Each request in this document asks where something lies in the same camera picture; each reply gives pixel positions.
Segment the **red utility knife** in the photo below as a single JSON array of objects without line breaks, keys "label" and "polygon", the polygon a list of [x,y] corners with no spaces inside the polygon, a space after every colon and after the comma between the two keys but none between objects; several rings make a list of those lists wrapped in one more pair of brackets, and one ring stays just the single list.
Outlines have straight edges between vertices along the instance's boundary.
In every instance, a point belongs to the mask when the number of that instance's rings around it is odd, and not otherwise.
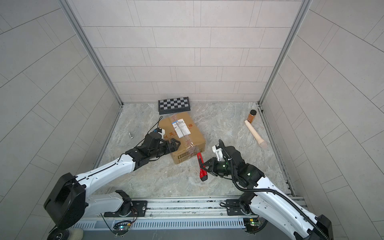
[{"label": "red utility knife", "polygon": [[197,159],[200,167],[200,180],[204,182],[208,179],[208,173],[205,170],[204,161],[201,153],[197,153]]}]

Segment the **brown cardboard express box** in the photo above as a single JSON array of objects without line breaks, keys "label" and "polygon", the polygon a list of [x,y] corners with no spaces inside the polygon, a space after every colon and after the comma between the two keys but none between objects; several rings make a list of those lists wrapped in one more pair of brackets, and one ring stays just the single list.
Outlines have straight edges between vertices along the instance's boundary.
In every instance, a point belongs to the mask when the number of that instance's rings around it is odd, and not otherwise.
[{"label": "brown cardboard express box", "polygon": [[165,140],[175,139],[181,143],[178,150],[171,153],[176,165],[205,151],[206,140],[188,112],[161,120],[159,127],[165,130]]}]

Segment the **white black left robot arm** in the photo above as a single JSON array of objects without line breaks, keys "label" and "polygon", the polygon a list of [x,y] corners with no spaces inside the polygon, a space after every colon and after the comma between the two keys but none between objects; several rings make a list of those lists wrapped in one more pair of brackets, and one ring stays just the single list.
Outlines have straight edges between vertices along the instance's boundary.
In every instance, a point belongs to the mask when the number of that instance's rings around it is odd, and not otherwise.
[{"label": "white black left robot arm", "polygon": [[128,215],[131,211],[131,198],[124,191],[117,190],[112,194],[95,196],[92,194],[116,178],[148,164],[151,159],[179,149],[180,141],[164,140],[163,136],[161,133],[151,132],[145,136],[140,146],[126,151],[110,163],[77,176],[71,173],[62,175],[44,203],[44,209],[55,227],[66,230],[82,217],[105,212]]}]

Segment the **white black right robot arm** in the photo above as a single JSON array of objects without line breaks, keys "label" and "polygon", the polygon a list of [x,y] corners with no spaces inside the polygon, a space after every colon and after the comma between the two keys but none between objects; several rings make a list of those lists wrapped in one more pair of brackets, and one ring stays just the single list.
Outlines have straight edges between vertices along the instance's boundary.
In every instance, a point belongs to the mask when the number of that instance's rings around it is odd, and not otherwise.
[{"label": "white black right robot arm", "polygon": [[316,216],[301,207],[256,166],[246,163],[233,146],[219,143],[214,146],[215,157],[203,161],[198,154],[202,171],[215,177],[231,180],[242,192],[234,205],[225,208],[240,209],[246,215],[257,215],[280,229],[292,240],[332,240],[332,222],[324,215]]}]

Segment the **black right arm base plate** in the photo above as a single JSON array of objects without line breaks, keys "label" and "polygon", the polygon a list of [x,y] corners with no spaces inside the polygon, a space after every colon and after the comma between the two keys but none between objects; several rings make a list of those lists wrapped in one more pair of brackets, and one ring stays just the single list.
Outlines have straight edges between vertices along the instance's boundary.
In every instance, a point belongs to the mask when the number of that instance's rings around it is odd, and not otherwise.
[{"label": "black right arm base plate", "polygon": [[246,209],[246,205],[239,199],[226,199],[223,204],[228,216],[258,216],[250,208]]}]

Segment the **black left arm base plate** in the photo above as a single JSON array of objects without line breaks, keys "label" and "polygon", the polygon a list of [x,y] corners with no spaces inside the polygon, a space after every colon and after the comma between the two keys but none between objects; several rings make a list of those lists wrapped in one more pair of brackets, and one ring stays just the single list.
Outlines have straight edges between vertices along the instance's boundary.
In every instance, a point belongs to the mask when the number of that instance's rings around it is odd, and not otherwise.
[{"label": "black left arm base plate", "polygon": [[144,217],[147,210],[147,201],[131,201],[129,204],[123,204],[116,212],[106,212],[107,218],[133,218]]}]

